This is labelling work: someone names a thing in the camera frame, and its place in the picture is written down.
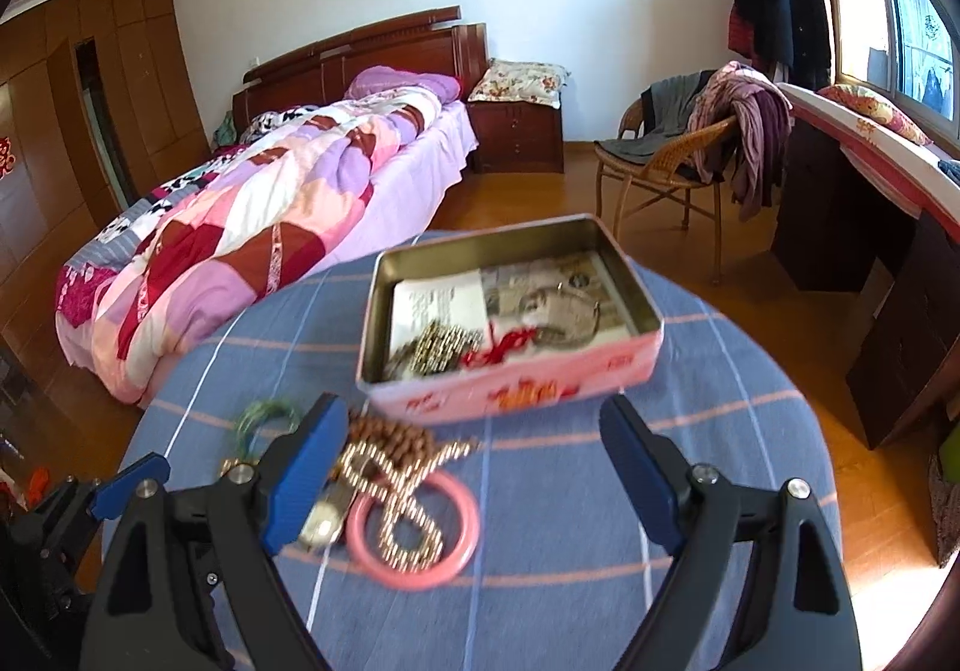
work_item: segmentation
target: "window pane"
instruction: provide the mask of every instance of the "window pane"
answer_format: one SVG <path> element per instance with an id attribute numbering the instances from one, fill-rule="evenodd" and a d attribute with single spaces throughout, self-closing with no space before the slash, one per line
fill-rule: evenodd
<path id="1" fill-rule="evenodd" d="M 953 44 L 930 0 L 896 0 L 901 72 L 898 88 L 953 121 Z"/>
<path id="2" fill-rule="evenodd" d="M 885 0 L 839 0 L 843 74 L 889 89 L 890 35 Z"/>

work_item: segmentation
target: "wooden headboard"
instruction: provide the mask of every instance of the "wooden headboard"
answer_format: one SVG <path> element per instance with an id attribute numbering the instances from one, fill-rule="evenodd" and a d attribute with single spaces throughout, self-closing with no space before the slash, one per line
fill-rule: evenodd
<path id="1" fill-rule="evenodd" d="M 242 131 L 264 111 L 328 105 L 342 99 L 353 78 L 373 65 L 453 75 L 466 98 L 487 69 L 487 27 L 458 20 L 459 7 L 424 10 L 277 56 L 244 75 L 246 87 L 233 96 L 233 121 Z"/>

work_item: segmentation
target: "blue plaid tablecloth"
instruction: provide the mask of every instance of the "blue plaid tablecloth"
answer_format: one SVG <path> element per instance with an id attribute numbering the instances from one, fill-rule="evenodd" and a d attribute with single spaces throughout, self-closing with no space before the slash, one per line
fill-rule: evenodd
<path id="1" fill-rule="evenodd" d="M 232 420 L 251 402 L 309 408 L 323 391 L 359 406 L 354 386 L 374 257 L 338 265 L 240 313 L 182 359 L 148 407 L 123 468 L 160 452 L 168 489 L 208 484 L 227 453 Z M 665 317 L 651 380 L 629 388 L 650 427 L 690 462 L 714 463 L 738 484 L 813 487 L 839 546 L 832 465 L 813 411 L 784 372 L 701 299 L 637 266 Z M 669 558 L 647 540 L 597 430 L 602 398 L 446 425 L 439 439 L 485 444 L 448 470 L 477 497 L 481 545 L 451 585 L 388 591 L 350 565 L 288 547 L 277 567 L 320 650 L 337 671 L 608 671 L 656 591 Z M 424 503 L 447 534 L 449 507 Z M 712 668 L 733 621 L 748 553 L 738 550 L 691 668 Z M 250 659 L 215 591 L 238 667 Z"/>

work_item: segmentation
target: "chair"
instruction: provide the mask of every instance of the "chair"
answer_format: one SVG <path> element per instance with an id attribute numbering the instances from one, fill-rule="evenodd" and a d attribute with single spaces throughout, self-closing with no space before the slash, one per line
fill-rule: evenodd
<path id="1" fill-rule="evenodd" d="M 711 184 L 704 184 L 696 174 L 692 166 L 685 164 L 694 151 L 709 150 L 717 143 L 730 140 L 736 137 L 739 130 L 736 116 L 725 118 L 719 123 L 707 126 L 696 132 L 689 132 L 680 137 L 674 137 L 669 140 L 659 151 L 651 156 L 645 164 L 635 164 L 631 161 L 624 161 L 618 156 L 614 156 L 604 145 L 613 146 L 616 142 L 624 142 L 624 135 L 627 132 L 633 132 L 634 138 L 640 137 L 640 126 L 643 123 L 643 102 L 637 99 L 627 112 L 623 113 L 620 121 L 620 130 L 616 140 L 597 140 L 593 144 L 593 150 L 597 156 L 597 217 L 603 215 L 603 179 L 613 178 L 616 181 L 622 181 L 620 193 L 616 201 L 616 212 L 613 215 L 613 238 L 620 240 L 620 227 L 623 220 L 629 215 L 634 215 L 642 211 L 649 205 L 669 199 L 679 205 L 683 205 L 683 222 L 680 225 L 683 230 L 690 227 L 690 211 L 695 211 L 704 215 L 713 221 L 714 224 L 714 246 L 713 246 L 713 279 L 714 284 L 720 283 L 720 253 L 723 245 L 722 226 L 720 218 L 720 184 L 723 181 L 721 176 L 715 175 Z M 638 188 L 644 188 L 656 194 L 655 197 L 647 199 L 645 202 L 637 205 L 629 211 L 625 211 L 627 205 L 627 194 L 630 188 L 635 185 Z M 690 202 L 690 193 L 695 188 L 713 187 L 713 212 L 709 212 Z M 683 200 L 675 196 L 678 191 L 683 190 Z"/>

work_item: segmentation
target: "window frame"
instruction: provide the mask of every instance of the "window frame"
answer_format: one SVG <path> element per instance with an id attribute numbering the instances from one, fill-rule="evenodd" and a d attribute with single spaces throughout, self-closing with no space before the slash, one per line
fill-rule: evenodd
<path id="1" fill-rule="evenodd" d="M 950 35 L 953 51 L 953 120 L 948 121 L 947 118 L 936 113 L 933 109 L 928 108 L 923 102 L 909 97 L 899 89 L 899 75 L 901 75 L 902 68 L 901 20 L 899 19 L 899 13 L 896 12 L 896 0 L 884 0 L 887 10 L 887 35 L 891 49 L 887 62 L 888 88 L 886 89 L 882 89 L 875 84 L 862 81 L 859 78 L 853 77 L 853 75 L 847 75 L 843 72 L 840 1 L 830 0 L 830 3 L 832 3 L 833 34 L 836 45 L 837 83 L 865 86 L 879 94 L 883 94 L 904 111 L 904 113 L 907 113 L 910 118 L 913 118 L 920 128 L 937 142 L 937 145 L 948 146 L 953 152 L 960 152 L 960 68 L 957 67 L 957 65 L 960 64 L 960 46 L 957 44 L 957 39 Z M 937 11 L 941 22 L 944 22 L 944 19 L 947 17 L 944 4 L 940 0 L 930 0 L 930 4 L 932 4 L 934 10 Z M 947 28 L 947 34 L 950 34 L 950 29 L 946 22 L 944 22 L 944 27 Z"/>

